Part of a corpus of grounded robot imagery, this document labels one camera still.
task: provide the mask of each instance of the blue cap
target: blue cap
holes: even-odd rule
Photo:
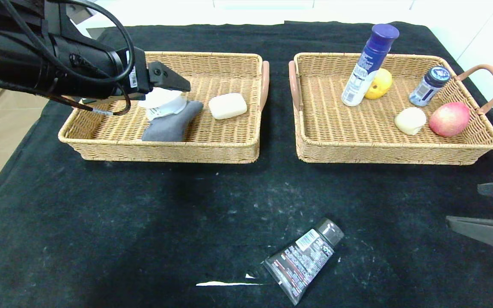
[[[366,42],[366,46],[375,51],[387,53],[397,37],[399,37],[397,28],[388,24],[377,24],[372,26],[372,35]]]

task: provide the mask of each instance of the white soap bar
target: white soap bar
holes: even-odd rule
[[[405,134],[415,135],[425,125],[427,117],[421,109],[406,108],[395,117],[395,125]]]
[[[246,113],[247,102],[241,93],[228,93],[209,101],[209,109],[215,119],[227,119]]]

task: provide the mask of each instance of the brown leather handle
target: brown leather handle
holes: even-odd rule
[[[474,66],[473,68],[463,72],[463,74],[460,74],[456,77],[454,77],[456,80],[464,80],[465,78],[469,77],[470,74],[473,74],[473,72],[477,71],[477,70],[480,70],[481,68],[487,70],[488,72],[490,72],[493,76],[493,66],[491,65],[488,65],[488,64],[479,64],[477,66]],[[480,115],[484,115],[485,113],[487,113],[490,109],[492,109],[493,107],[493,98],[491,100],[488,101],[488,103],[486,103],[484,106],[482,106],[481,108],[479,108],[477,110],[477,113],[480,114]]]
[[[267,101],[267,94],[270,90],[270,63],[262,62],[262,97],[260,97],[260,111],[264,110]]]
[[[300,111],[300,89],[298,88],[298,78],[296,76],[296,64],[294,61],[288,62],[288,79],[290,82],[290,93],[292,94],[292,103],[297,111]]]

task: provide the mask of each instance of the black table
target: black table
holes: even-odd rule
[[[438,55],[394,23],[392,53]],[[296,157],[288,61],[360,52],[369,24],[129,28],[144,50],[258,53],[270,61],[260,159],[249,165],[84,161],[49,103],[0,173],[0,307],[291,306],[259,263],[323,216],[346,237],[300,307],[493,307],[493,247],[445,216],[493,219],[493,151],[473,166],[307,164]],[[101,41],[121,42],[115,29]],[[473,84],[467,88],[480,104]],[[488,114],[493,123],[493,111]],[[245,273],[260,275],[245,279]],[[196,287],[208,281],[268,283]]]

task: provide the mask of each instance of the yellow fruit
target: yellow fruit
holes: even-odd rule
[[[387,93],[392,83],[393,76],[391,76],[391,73],[385,68],[380,68],[364,97],[367,99],[378,99]]]

